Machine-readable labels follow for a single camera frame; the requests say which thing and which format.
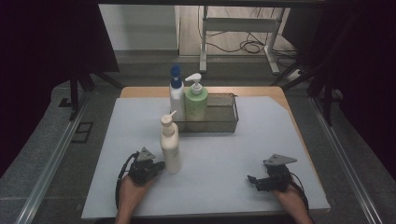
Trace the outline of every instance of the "wall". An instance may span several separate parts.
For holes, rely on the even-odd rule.
[[[99,7],[114,50],[178,49],[178,6]]]

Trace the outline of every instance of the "bottle cap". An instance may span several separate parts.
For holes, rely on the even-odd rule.
[[[178,89],[181,87],[181,79],[180,79],[180,66],[178,64],[174,64],[171,68],[171,87],[173,89]]]
[[[198,95],[202,92],[202,85],[199,83],[201,81],[201,74],[195,73],[186,78],[186,81],[194,81],[195,83],[191,85],[191,91],[193,94]]]
[[[173,119],[172,116],[176,113],[176,110],[172,112],[170,115],[163,115],[161,118],[161,125],[163,126],[163,133],[172,135],[175,132],[174,127],[172,126]]]

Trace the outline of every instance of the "gray floor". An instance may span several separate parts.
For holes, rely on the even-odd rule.
[[[110,74],[127,86],[166,86],[168,71],[173,63],[180,63],[183,76],[198,71],[196,57],[172,55],[139,56],[118,53],[120,73]],[[96,163],[106,134],[112,108],[120,95],[103,80],[93,77],[95,92],[90,97],[81,122],[93,122],[92,133],[85,144],[70,143],[57,173],[49,185],[44,200],[34,216],[34,223],[94,223],[80,218]],[[275,79],[264,58],[210,58],[208,73],[203,78],[206,86],[267,86]],[[286,92],[291,111],[318,172],[318,177],[332,207],[325,215],[313,214],[317,223],[369,223],[361,209],[361,202],[351,187],[334,152],[331,141],[318,119],[318,114],[306,96],[309,83],[302,83]],[[19,157],[0,180],[0,223],[13,223],[28,199],[32,188],[44,169],[52,151],[69,124],[70,108],[58,107],[62,98],[69,97],[68,84],[56,87],[52,103]],[[364,143],[339,110],[332,106],[333,130],[363,186],[372,198],[383,223],[396,223],[396,184],[373,151]],[[265,217],[238,219],[181,219],[182,223],[262,223]],[[141,220],[141,223],[169,223],[171,220]],[[102,220],[111,223],[113,220]]]

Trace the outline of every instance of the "white board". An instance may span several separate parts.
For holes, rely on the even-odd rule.
[[[330,208],[288,111],[270,97],[237,97],[235,133],[181,133],[182,169],[156,178],[137,217],[273,214],[282,210],[272,193],[258,192],[247,175],[268,177],[263,160],[292,157],[311,209]],[[82,218],[114,217],[117,176],[126,159],[146,147],[163,161],[161,116],[168,98],[118,99],[93,176]]]

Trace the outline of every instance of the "human hand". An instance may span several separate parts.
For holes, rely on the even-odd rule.
[[[285,192],[280,190],[272,191],[285,211],[291,215],[297,224],[312,224],[312,219],[308,215],[300,192],[292,185],[288,185]]]
[[[145,185],[138,186],[128,175],[121,180],[116,224],[130,223],[134,209],[142,201],[153,182],[154,180],[151,179]]]

